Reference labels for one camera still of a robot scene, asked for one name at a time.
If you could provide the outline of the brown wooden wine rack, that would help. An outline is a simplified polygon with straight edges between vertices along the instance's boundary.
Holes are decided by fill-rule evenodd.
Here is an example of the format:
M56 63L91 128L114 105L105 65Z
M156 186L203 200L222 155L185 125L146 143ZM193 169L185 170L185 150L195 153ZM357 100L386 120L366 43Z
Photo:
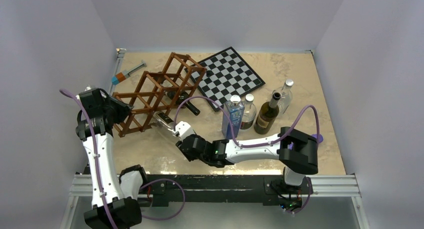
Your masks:
M115 99L133 106L125 120L114 125L119 137L150 129L156 112L169 115L182 93L194 94L206 71L190 55L172 52L161 71L142 73L134 92L114 92Z

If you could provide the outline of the clear glass bottle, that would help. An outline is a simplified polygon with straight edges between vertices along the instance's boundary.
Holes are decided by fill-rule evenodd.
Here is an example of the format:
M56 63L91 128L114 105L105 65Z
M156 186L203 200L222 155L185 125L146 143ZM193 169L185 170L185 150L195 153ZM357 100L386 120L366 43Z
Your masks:
M152 118L151 124L154 128L173 131L175 122L163 111L157 111Z

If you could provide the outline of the dark green wine bottle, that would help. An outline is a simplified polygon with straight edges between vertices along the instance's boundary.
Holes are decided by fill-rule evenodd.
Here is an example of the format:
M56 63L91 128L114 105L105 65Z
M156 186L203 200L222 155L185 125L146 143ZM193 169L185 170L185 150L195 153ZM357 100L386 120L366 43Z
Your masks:
M176 101L175 101L176 105L180 105L184 100L186 100L189 97L189 94L184 90L179 94L178 97L176 97L176 94L177 94L176 91L168 91L166 94L171 100L176 98ZM182 107L189 109L195 116L198 116L201 112L190 101L187 101Z

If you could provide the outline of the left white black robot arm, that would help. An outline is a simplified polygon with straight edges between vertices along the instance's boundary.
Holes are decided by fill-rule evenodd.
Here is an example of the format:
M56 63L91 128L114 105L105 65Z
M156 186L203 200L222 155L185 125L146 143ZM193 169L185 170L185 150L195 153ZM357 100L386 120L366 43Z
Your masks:
M83 214L92 229L129 229L142 222L138 194L149 180L140 165L117 174L113 159L113 126L122 123L133 106L111 97L104 89L87 87L77 101L77 136L88 157L92 180L91 210Z

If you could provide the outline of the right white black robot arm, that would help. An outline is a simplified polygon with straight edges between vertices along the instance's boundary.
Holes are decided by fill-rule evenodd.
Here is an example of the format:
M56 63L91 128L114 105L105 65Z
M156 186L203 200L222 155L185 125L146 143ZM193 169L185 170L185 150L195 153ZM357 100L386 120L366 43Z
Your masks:
M216 168L251 160L282 162L286 168L280 185L288 193L298 189L306 175L316 175L319 171L317 139L288 126L271 136L235 141L208 142L186 122L179 123L171 132L178 138L177 148L190 162L200 160Z

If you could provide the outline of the blue square bottle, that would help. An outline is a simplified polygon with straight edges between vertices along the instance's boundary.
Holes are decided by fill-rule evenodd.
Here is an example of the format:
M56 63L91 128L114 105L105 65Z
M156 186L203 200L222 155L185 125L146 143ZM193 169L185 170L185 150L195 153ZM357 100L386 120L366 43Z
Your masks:
M225 114L222 117L221 132L225 139L231 140L233 138L232 129L234 137L238 136L245 106L239 95L232 95L222 108Z

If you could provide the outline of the clear bottle silver cap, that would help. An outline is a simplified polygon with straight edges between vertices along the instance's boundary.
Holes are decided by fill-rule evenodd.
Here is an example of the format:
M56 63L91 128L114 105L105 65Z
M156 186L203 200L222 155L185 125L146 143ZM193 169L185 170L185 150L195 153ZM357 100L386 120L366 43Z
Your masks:
M247 94L244 98L244 112L241 120L240 129L248 130L252 127L257 114L257 108L254 105L254 96Z

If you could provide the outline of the olive wine bottle tan label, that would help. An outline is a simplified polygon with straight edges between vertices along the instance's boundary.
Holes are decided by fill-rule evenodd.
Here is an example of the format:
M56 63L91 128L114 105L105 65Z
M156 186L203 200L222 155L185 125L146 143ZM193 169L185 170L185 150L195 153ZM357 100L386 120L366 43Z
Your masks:
M280 99L281 94L279 92L274 92L271 99L261 106L253 126L256 133L265 135L269 132L276 117L280 113L280 108L278 106Z

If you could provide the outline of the clear bottle far right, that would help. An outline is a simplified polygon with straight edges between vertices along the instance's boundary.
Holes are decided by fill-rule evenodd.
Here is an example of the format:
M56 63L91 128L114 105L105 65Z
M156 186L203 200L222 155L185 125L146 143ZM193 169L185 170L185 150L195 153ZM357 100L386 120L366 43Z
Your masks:
M283 86L280 86L278 88L276 88L272 93L280 93L280 99L277 103L278 108L279 108L279 114L278 116L282 116L286 110L288 109L288 107L291 104L291 101L293 99L293 94L292 94L292 87L294 85L294 81L292 79L286 79Z

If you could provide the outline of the blue orange syringe toy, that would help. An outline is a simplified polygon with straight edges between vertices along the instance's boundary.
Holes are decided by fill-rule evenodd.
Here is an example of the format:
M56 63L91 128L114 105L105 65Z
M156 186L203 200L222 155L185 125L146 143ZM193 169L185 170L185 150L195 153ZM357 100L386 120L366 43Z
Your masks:
M134 68L130 69L130 70L124 70L122 72L117 73L116 75L114 75L111 79L111 83L113 86L118 85L119 83L125 81L127 78L129 78L133 73L135 73L136 71L138 71L141 68L145 68L147 66L145 61L141 61L141 63L137 66L135 66Z

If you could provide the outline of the black white checkerboard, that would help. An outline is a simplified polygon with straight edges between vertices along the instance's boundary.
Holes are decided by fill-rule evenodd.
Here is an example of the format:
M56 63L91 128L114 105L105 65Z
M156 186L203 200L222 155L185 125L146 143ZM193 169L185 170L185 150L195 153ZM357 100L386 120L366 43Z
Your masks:
M205 73L197 89L202 96L213 100L207 103L214 112L218 112L232 95L244 97L266 84L231 46L200 60L198 64L213 73L212 76Z

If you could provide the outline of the black chess piece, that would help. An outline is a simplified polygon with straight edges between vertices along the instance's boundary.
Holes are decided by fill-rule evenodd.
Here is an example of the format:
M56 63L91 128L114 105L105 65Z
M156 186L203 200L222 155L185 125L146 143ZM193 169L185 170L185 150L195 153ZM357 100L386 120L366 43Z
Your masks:
M210 76L212 76L212 75L213 75L213 72L212 72L211 70L207 70L207 71L206 71L206 75L207 75L208 77L210 77Z

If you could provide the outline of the purple toy microphone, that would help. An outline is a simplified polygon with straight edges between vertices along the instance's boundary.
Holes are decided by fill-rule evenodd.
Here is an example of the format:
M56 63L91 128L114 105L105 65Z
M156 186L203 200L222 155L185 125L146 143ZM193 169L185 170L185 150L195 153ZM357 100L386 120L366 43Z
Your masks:
M318 144L321 144L324 141L324 137L321 134L312 134L312 137L314 137Z

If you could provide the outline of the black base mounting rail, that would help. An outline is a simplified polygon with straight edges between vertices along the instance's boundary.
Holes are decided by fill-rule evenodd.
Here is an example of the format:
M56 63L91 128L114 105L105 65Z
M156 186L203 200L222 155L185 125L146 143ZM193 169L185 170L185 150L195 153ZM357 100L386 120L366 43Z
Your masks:
M171 202L278 206L310 193L306 179L300 188L289 188L282 175L150 174L147 181L153 185L139 190L142 207L167 207Z

